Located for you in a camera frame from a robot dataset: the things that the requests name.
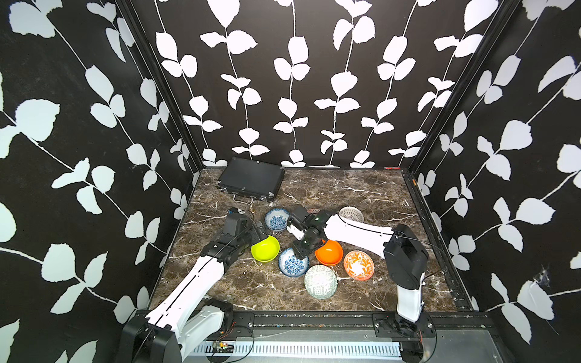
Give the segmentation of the blue floral bowl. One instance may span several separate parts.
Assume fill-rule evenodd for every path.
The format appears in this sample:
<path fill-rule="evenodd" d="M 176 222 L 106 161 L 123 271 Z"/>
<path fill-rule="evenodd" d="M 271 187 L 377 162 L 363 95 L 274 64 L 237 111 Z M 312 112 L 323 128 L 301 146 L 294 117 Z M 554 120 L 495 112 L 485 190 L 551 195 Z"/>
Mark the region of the blue floral bowl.
<path fill-rule="evenodd" d="M 287 248 L 278 257 L 278 267 L 283 275 L 298 278 L 307 272 L 310 266 L 309 257 L 299 259 L 292 248 Z"/>
<path fill-rule="evenodd" d="M 269 210 L 264 221 L 266 227 L 272 231 L 284 231 L 287 228 L 287 221 L 290 217 L 290 213 L 282 207 L 275 207 Z"/>

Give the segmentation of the white maroon patterned bowl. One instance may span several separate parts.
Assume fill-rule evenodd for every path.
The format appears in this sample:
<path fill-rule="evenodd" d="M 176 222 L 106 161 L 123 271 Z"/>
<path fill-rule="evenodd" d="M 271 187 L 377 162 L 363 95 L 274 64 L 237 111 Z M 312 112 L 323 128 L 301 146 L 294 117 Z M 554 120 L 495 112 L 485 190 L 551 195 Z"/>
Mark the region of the white maroon patterned bowl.
<path fill-rule="evenodd" d="M 364 222 L 363 213 L 356 207 L 346 206 L 340 209 L 339 216 L 342 219 L 349 219 L 355 222 Z"/>

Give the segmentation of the lime green bowl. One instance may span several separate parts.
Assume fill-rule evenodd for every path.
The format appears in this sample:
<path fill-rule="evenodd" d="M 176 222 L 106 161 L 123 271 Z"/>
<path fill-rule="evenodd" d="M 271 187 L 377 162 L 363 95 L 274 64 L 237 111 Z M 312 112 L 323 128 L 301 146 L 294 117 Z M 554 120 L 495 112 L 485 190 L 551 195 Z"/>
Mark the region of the lime green bowl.
<path fill-rule="evenodd" d="M 277 238 L 268 236 L 251 247 L 251 254 L 255 260 L 268 263 L 274 260 L 280 252 L 280 243 Z"/>

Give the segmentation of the black front mounting rail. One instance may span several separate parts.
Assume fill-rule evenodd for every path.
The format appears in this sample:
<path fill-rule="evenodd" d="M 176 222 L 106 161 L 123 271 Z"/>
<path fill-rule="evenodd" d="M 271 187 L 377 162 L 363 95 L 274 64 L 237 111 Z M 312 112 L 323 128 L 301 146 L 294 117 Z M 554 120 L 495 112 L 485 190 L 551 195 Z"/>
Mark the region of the black front mounting rail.
<path fill-rule="evenodd" d="M 271 330 L 371 330 L 376 337 L 394 341 L 435 338 L 439 331 L 475 331 L 485 329 L 496 334 L 493 321 L 484 313 L 422 312 L 415 323 L 394 312 L 310 312 L 310 311 L 234 311 L 222 310 L 218 328 L 184 328 L 183 337 L 200 333 L 198 342 L 220 337 L 249 337 L 256 329 Z"/>

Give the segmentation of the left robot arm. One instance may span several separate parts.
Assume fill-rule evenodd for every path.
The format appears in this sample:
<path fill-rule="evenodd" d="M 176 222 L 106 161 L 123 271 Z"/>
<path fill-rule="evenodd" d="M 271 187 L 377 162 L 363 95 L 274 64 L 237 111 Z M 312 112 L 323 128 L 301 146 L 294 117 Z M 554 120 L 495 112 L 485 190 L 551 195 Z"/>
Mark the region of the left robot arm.
<path fill-rule="evenodd" d="M 183 362 L 209 336 L 228 331 L 232 304 L 213 300 L 197 310 L 207 292 L 250 247 L 266 240 L 261 222 L 231 208 L 225 224 L 202 249 L 192 270 L 155 309 L 139 310 L 124 326 L 116 362 Z"/>

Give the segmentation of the orange leaf patterned bowl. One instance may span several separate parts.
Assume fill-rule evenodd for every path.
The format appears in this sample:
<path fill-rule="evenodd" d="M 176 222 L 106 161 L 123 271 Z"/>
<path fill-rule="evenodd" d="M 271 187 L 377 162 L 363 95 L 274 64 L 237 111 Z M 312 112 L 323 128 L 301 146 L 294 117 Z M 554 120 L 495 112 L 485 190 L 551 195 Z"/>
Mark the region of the orange leaf patterned bowl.
<path fill-rule="evenodd" d="M 343 267 L 353 280 L 367 281 L 375 273 L 375 263 L 372 258 L 360 250 L 350 251 L 343 258 Z"/>

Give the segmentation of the pale green patterned bowl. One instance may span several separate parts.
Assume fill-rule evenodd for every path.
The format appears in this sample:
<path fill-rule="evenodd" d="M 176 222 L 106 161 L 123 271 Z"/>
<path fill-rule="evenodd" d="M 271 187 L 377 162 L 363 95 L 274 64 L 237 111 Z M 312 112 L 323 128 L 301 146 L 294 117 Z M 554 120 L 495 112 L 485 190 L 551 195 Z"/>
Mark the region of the pale green patterned bowl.
<path fill-rule="evenodd" d="M 316 299 L 329 299 L 337 291 L 337 274 L 328 266 L 316 265 L 304 276 L 307 293 Z"/>

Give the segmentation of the small circuit board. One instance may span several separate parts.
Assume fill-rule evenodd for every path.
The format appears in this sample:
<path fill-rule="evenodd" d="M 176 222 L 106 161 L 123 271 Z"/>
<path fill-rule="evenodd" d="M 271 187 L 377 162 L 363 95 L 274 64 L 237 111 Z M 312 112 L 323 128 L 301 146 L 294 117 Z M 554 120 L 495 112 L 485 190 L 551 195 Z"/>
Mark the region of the small circuit board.
<path fill-rule="evenodd" d="M 231 342 L 214 342 L 212 344 L 212 354 L 232 354 L 234 347 L 234 344 Z"/>

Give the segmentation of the black hard carrying case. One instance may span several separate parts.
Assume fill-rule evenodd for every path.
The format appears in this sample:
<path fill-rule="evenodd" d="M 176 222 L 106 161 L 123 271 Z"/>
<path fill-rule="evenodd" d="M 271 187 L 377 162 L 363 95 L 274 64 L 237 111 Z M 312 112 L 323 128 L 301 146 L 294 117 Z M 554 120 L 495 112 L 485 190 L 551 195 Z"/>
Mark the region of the black hard carrying case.
<path fill-rule="evenodd" d="M 216 186 L 233 195 L 274 201 L 284 174 L 283 166 L 233 157 L 219 177 Z"/>

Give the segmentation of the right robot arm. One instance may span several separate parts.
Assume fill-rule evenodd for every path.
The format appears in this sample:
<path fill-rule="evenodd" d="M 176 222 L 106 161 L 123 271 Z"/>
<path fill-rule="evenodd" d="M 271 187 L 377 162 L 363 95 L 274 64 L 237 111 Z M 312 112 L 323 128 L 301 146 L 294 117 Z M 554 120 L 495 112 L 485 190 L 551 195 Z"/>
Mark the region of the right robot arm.
<path fill-rule="evenodd" d="M 410 227 L 368 225 L 328 210 L 313 214 L 298 206 L 290 213 L 287 231 L 295 237 L 293 250 L 300 258 L 321 248 L 324 240 L 350 244 L 384 258 L 389 276 L 397 286 L 397 316 L 411 323 L 419 320 L 429 253 Z"/>

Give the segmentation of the orange plastic bowl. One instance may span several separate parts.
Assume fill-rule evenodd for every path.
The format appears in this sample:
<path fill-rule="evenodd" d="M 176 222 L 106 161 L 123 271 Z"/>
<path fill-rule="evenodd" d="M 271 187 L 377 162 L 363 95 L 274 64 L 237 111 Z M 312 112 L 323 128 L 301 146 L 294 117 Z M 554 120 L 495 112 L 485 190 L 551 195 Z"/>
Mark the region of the orange plastic bowl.
<path fill-rule="evenodd" d="M 324 240 L 323 245 L 315 251 L 315 256 L 324 266 L 336 266 L 343 260 L 343 248 L 335 240 Z"/>

